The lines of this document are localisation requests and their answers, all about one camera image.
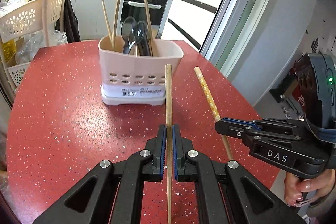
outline oven handle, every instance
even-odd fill
[[[145,3],[141,3],[141,2],[129,1],[128,5],[134,6],[134,7],[145,8]],[[162,6],[161,5],[148,4],[148,8],[149,9],[161,9]]]

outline fingernail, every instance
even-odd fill
[[[294,196],[294,198],[295,198],[296,200],[303,200],[303,198],[302,198],[302,194],[296,194],[296,195]]]
[[[287,204],[290,205],[290,206],[295,206],[296,201],[295,200],[289,200]]]
[[[300,189],[303,190],[308,190],[310,188],[310,180],[304,180],[301,182]]]

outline human hand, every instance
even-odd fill
[[[297,202],[303,201],[302,193],[317,190],[311,202],[326,196],[334,187],[335,170],[325,170],[320,176],[314,179],[307,179],[300,182],[295,175],[286,172],[285,201],[291,206],[297,206]]]

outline label sticker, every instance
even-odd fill
[[[158,98],[166,95],[166,88],[164,85],[125,87],[103,84],[103,89],[106,96],[117,98]]]

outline white basket shelf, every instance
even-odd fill
[[[23,35],[44,30],[46,46],[49,45],[47,26],[60,18],[62,0],[34,0],[17,8],[0,18],[0,36],[3,43]],[[29,63],[16,65],[15,62],[4,64],[14,84],[18,87],[23,79]]]

